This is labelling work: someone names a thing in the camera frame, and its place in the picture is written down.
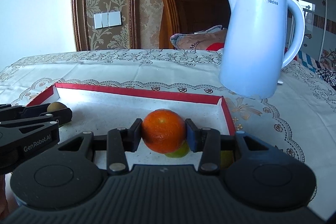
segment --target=light switch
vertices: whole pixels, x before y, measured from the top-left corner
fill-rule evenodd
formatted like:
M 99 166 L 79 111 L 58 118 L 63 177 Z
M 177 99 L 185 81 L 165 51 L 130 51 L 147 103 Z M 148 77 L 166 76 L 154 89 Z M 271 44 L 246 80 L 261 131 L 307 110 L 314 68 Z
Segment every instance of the light switch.
M 121 25 L 121 13 L 118 12 L 109 12 L 108 13 L 109 26 Z
M 93 20 L 94 20 L 94 28 L 102 28 L 102 23 L 101 23 L 101 14 L 94 14 L 93 15 Z
M 109 26 L 109 21 L 108 21 L 108 18 L 107 18 L 107 13 L 102 13 L 101 14 L 101 23 L 103 25 L 103 28 Z

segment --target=white kettle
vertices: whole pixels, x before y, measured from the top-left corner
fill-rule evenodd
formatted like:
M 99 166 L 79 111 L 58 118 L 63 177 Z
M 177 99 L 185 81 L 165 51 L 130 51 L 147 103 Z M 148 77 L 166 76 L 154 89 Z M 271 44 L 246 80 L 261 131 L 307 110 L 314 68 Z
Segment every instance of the white kettle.
M 219 79 L 231 91 L 254 99 L 271 97 L 280 71 L 300 50 L 305 17 L 296 0 L 228 0 L 230 23 Z M 293 42 L 284 54 L 287 8 L 294 16 Z

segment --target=kettle handle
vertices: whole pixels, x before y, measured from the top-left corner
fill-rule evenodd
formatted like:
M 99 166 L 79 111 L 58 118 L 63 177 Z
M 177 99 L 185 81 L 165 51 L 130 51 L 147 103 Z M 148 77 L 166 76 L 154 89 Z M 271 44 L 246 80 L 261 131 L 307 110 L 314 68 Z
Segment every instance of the kettle handle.
M 294 36 L 293 41 L 283 57 L 282 67 L 286 67 L 299 52 L 303 37 L 305 35 L 305 16 L 303 9 L 296 0 L 287 0 L 288 9 L 294 16 Z

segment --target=lace tablecloth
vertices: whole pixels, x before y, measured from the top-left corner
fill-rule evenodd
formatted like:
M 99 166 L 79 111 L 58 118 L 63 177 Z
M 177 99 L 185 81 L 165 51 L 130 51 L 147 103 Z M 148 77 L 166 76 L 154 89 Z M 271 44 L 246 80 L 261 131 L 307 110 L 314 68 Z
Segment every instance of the lace tablecloth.
M 296 61 L 273 97 L 241 97 L 218 80 L 221 51 L 102 50 L 27 57 L 0 72 L 0 103 L 26 105 L 55 82 L 224 96 L 237 130 L 306 163 L 317 188 L 310 208 L 336 210 L 336 93 Z

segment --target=red pillow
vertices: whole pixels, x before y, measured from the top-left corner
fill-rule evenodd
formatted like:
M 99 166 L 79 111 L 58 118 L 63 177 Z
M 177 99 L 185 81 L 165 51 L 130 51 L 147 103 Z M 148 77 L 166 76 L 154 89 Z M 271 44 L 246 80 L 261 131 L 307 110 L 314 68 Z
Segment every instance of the red pillow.
M 288 49 L 285 47 L 285 53 L 287 52 L 287 50 L 288 50 Z M 294 60 L 297 61 L 296 56 L 294 57 Z
M 220 49 L 224 48 L 224 43 L 214 43 L 214 44 L 211 44 L 209 47 L 207 47 L 207 51 L 218 51 Z

